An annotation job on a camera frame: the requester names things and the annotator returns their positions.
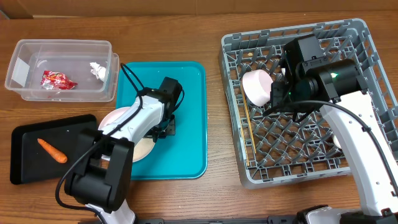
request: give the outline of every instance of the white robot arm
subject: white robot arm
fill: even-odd
[[[343,95],[337,105],[359,116],[372,129],[394,178],[398,179],[397,163],[376,121],[369,94],[364,95],[357,91]],[[322,106],[320,111],[341,144],[356,182],[363,214],[369,217],[383,217],[386,215],[384,212],[397,213],[398,197],[369,134],[344,111],[331,106]],[[308,224],[337,224],[340,223],[341,214],[355,211],[358,210],[324,207],[309,212],[306,219]]]
[[[161,127],[172,119],[178,108],[178,98],[183,93],[178,81],[164,78],[159,89],[144,88],[137,93],[134,104],[116,121],[99,131],[84,130],[78,140],[75,158],[82,158],[87,148],[101,142],[98,150],[81,161],[65,181],[65,192],[96,212],[106,224],[133,224],[136,216],[130,210],[126,195],[132,171],[134,143],[152,128]],[[110,157],[107,169],[90,162],[101,155]]]

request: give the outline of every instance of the blue tray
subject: blue tray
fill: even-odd
[[[203,66],[197,62],[131,62],[127,66],[144,86],[158,88],[164,77],[170,77],[178,80],[185,91],[184,101],[174,112],[175,135],[159,139],[148,156],[133,163],[131,179],[201,177],[207,168],[206,73]],[[131,106],[135,96],[136,91],[120,70],[116,108]]]

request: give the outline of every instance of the black base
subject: black base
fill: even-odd
[[[370,217],[361,212],[348,212],[341,214],[340,224],[398,224],[398,220],[395,214]]]
[[[268,218],[227,218],[198,220],[139,220],[138,224],[294,224],[295,215],[269,216]]]

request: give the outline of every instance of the plastic container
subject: plastic container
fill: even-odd
[[[317,37],[331,62],[345,58],[355,61],[368,84],[379,127],[395,158],[398,156],[394,123],[398,103],[363,20],[227,34],[221,40],[220,70],[231,113],[239,176],[246,188],[273,187],[351,172],[343,152],[333,143],[333,132],[319,112],[300,123],[293,122],[289,113],[263,117],[262,112],[270,104],[256,106],[241,88],[243,75],[252,70],[263,69],[274,81],[283,79],[279,67],[283,46],[309,34]]]
[[[106,68],[104,81],[91,73],[91,62]],[[64,73],[78,83],[71,90],[41,87],[43,72]],[[20,40],[12,55],[5,86],[29,101],[112,101],[119,75],[119,56],[104,40]]]

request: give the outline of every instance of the toy carrot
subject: toy carrot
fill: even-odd
[[[58,149],[45,142],[43,139],[37,139],[37,142],[59,163],[66,163],[67,156]]]

